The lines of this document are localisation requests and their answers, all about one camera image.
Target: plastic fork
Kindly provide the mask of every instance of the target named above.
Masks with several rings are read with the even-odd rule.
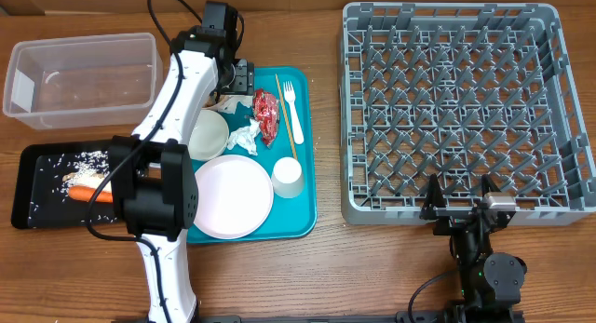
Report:
[[[283,97],[286,102],[290,105],[290,116],[291,116],[291,134],[294,137],[294,142],[302,144],[305,142],[305,136],[302,133],[302,127],[300,126],[300,120],[298,120],[298,113],[296,112],[296,93],[294,92],[294,86],[291,81],[283,83]]]

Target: small white cup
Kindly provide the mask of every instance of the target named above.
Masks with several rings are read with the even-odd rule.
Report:
[[[305,176],[298,160],[282,157],[273,166],[273,190],[279,197],[294,198],[305,188]]]

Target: teal tray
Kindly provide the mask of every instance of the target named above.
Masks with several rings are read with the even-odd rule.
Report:
[[[279,83],[291,81],[296,91],[296,111],[300,118],[305,142],[296,145],[296,154],[302,165],[305,175],[305,189],[295,198],[287,199],[275,195],[273,207],[267,220],[255,232],[233,240],[221,240],[205,235],[193,225],[188,231],[187,242],[189,244],[223,243],[231,241],[252,241],[281,238],[296,238],[308,235],[317,222],[317,186],[315,185],[315,158],[313,154],[313,132],[310,122],[310,105],[308,100],[308,82],[305,75],[298,69],[292,67],[271,67],[256,68],[254,83],[255,89],[262,88],[279,98],[276,74]],[[290,115],[290,108],[286,103],[286,110]],[[232,150],[225,150],[224,155],[245,155],[263,166],[264,170],[271,175],[276,161],[284,156],[291,155],[290,139],[286,129],[286,121],[279,109],[281,116],[279,120],[278,136],[273,141],[271,149],[261,141],[261,134],[257,136],[257,156],[235,146]],[[249,124],[247,116],[252,116],[252,109],[238,104],[235,114],[222,114],[230,127],[230,132],[237,128],[246,127]],[[197,171],[205,162],[193,160],[193,169]]]

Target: white bowl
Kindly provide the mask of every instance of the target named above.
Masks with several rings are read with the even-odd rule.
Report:
[[[201,110],[188,141],[188,153],[198,161],[211,160],[224,152],[229,137],[230,129],[220,114]]]

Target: paper plate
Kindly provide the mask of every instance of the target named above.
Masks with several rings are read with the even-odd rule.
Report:
[[[195,225],[219,239],[246,236],[263,224],[273,206],[273,184],[256,161],[241,155],[217,157],[195,173]]]

